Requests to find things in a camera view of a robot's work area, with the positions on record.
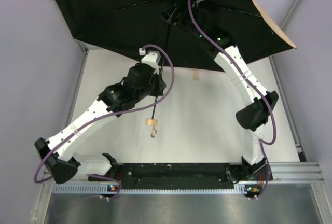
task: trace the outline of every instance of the umbrella canopy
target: umbrella canopy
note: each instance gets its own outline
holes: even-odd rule
[[[161,13],[177,1],[56,0],[75,39],[137,61],[138,49],[145,44],[163,47],[168,24]],[[247,63],[295,48],[254,0],[213,1],[221,6],[219,27],[230,33]],[[221,71],[202,48],[204,42],[203,38],[172,26],[167,52],[174,66]]]

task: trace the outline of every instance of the white table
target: white table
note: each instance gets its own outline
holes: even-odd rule
[[[73,119],[81,115],[105,87],[121,81],[136,61],[108,50],[90,50]],[[269,60],[249,65],[254,75],[269,90],[277,85]],[[151,127],[145,125],[152,108],[122,115],[98,130],[77,153],[110,153],[118,162],[240,162],[243,152],[243,129],[236,121],[236,112],[244,106],[240,95],[225,73],[200,70],[200,80],[193,80],[193,69],[176,68],[175,83],[170,95],[157,105],[155,118],[158,135],[150,137]],[[169,85],[171,72],[164,69]],[[137,107],[154,101],[142,100]],[[297,151],[282,101],[274,109],[277,140],[266,146],[271,162],[298,162]],[[272,139],[268,122],[264,134]]]

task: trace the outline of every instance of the umbrella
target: umbrella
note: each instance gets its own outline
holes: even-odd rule
[[[218,27],[231,35],[247,63],[295,48],[254,0],[213,1],[218,5]],[[75,39],[140,61],[140,47],[164,45],[170,23],[162,16],[181,0],[56,2]],[[174,66],[222,71],[204,45],[204,38],[174,24],[170,27],[167,52]]]

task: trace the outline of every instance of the gray floor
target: gray floor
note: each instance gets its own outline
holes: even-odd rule
[[[84,197],[54,194],[45,223],[322,223],[310,185],[270,185],[259,201],[240,195],[120,195],[108,203],[90,198],[54,217]]]

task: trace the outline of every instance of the wall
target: wall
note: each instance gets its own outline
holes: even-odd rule
[[[0,223],[29,223],[39,137],[62,129],[84,54],[54,0],[0,0]]]
[[[300,139],[308,158],[320,163],[330,193],[331,7],[331,0],[304,0],[286,29],[298,49],[276,56]]]

